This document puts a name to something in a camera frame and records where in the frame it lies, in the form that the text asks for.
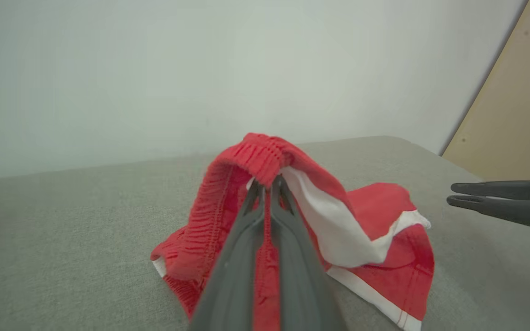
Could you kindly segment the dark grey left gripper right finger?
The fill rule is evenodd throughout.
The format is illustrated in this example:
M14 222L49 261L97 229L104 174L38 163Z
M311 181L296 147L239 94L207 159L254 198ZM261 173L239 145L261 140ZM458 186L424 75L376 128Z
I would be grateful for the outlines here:
M348 331L297 202L282 177L271 187L271 219L279 258L280 331Z

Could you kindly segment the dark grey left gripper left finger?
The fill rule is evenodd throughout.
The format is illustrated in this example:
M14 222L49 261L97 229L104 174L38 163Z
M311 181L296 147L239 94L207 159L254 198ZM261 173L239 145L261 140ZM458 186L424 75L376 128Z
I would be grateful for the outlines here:
M254 273L264 217L265 189L253 182L187 331L253 331Z

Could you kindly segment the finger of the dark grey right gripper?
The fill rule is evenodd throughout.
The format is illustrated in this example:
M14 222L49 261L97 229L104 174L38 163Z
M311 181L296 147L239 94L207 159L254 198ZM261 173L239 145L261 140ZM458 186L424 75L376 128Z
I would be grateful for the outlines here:
M487 197L452 195L448 205L530 227L530 200L505 200Z
M530 180L454 183L450 188L455 193L472 196L498 197L505 199L530 199Z

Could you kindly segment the red white shirt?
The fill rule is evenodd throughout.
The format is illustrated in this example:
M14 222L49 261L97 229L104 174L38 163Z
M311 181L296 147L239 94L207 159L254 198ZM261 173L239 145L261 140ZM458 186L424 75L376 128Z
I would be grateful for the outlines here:
M189 220L150 259L189 318L253 183L282 175L325 272L403 331L421 331L435 259L430 222L395 183L353 191L300 148L249 133L208 166Z

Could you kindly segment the beige wooden board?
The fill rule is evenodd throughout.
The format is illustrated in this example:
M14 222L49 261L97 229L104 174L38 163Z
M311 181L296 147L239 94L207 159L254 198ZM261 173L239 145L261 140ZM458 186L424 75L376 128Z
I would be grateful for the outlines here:
M530 179L530 0L443 157L484 180Z

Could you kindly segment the grey fabric sofa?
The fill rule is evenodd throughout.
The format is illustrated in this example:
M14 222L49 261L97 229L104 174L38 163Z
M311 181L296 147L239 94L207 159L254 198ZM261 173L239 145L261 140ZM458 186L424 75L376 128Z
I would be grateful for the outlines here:
M530 331L530 228L445 200L451 184L479 177L396 137L300 148L347 190L398 183L431 222L422 331ZM0 330L185 331L150 253L186 223L214 158L0 179Z

